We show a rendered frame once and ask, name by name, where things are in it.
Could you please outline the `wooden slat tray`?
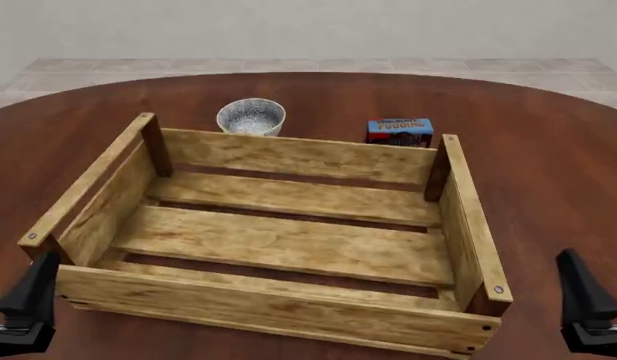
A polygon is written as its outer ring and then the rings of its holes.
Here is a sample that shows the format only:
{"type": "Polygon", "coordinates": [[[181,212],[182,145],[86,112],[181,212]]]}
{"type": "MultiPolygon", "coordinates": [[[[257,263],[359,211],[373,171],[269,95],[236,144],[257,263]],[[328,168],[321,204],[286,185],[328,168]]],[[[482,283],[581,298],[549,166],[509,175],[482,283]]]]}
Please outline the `wooden slat tray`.
{"type": "Polygon", "coordinates": [[[144,113],[19,242],[76,307],[468,360],[513,301],[458,137],[397,148],[144,113]]]}

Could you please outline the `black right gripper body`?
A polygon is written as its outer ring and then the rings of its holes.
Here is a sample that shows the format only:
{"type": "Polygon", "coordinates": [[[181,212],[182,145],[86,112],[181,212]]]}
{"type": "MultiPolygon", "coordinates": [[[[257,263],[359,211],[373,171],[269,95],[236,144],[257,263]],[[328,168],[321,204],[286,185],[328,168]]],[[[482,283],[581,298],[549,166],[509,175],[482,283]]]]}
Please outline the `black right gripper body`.
{"type": "Polygon", "coordinates": [[[617,325],[587,329],[581,323],[563,326],[561,335],[571,353],[617,355],[617,325]]]}

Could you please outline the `blue pudding box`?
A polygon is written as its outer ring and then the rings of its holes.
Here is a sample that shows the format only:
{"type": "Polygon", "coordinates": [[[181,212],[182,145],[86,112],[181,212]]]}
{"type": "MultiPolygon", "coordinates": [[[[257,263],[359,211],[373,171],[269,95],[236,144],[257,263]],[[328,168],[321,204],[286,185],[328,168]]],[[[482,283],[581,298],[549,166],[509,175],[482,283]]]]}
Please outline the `blue pudding box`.
{"type": "Polygon", "coordinates": [[[429,119],[377,119],[367,122],[365,143],[429,148],[433,135],[429,119]]]}

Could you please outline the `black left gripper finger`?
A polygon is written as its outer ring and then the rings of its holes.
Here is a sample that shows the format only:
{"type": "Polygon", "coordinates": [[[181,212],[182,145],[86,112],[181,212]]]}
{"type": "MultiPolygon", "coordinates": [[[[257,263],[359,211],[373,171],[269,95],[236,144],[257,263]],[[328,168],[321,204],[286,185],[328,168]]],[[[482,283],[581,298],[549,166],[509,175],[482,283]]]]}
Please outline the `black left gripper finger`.
{"type": "Polygon", "coordinates": [[[46,252],[37,257],[15,286],[0,299],[6,327],[54,326],[55,284],[60,255],[46,252]]]}

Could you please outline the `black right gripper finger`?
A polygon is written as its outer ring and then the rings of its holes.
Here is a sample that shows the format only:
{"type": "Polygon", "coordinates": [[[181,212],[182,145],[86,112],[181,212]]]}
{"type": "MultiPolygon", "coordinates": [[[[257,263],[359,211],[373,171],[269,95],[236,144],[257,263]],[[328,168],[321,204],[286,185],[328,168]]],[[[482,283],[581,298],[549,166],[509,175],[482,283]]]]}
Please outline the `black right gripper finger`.
{"type": "Polygon", "coordinates": [[[594,278],[574,248],[556,257],[562,291],[561,325],[611,326],[614,297],[594,278]]]}

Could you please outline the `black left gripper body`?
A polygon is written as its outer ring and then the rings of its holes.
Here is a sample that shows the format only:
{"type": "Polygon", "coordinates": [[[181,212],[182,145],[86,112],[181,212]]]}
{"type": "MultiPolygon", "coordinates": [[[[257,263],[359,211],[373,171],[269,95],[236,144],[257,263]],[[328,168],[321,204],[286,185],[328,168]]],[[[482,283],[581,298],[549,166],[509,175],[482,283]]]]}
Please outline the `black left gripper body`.
{"type": "Polygon", "coordinates": [[[55,321],[0,325],[0,355],[44,353],[55,335],[55,321]]]}

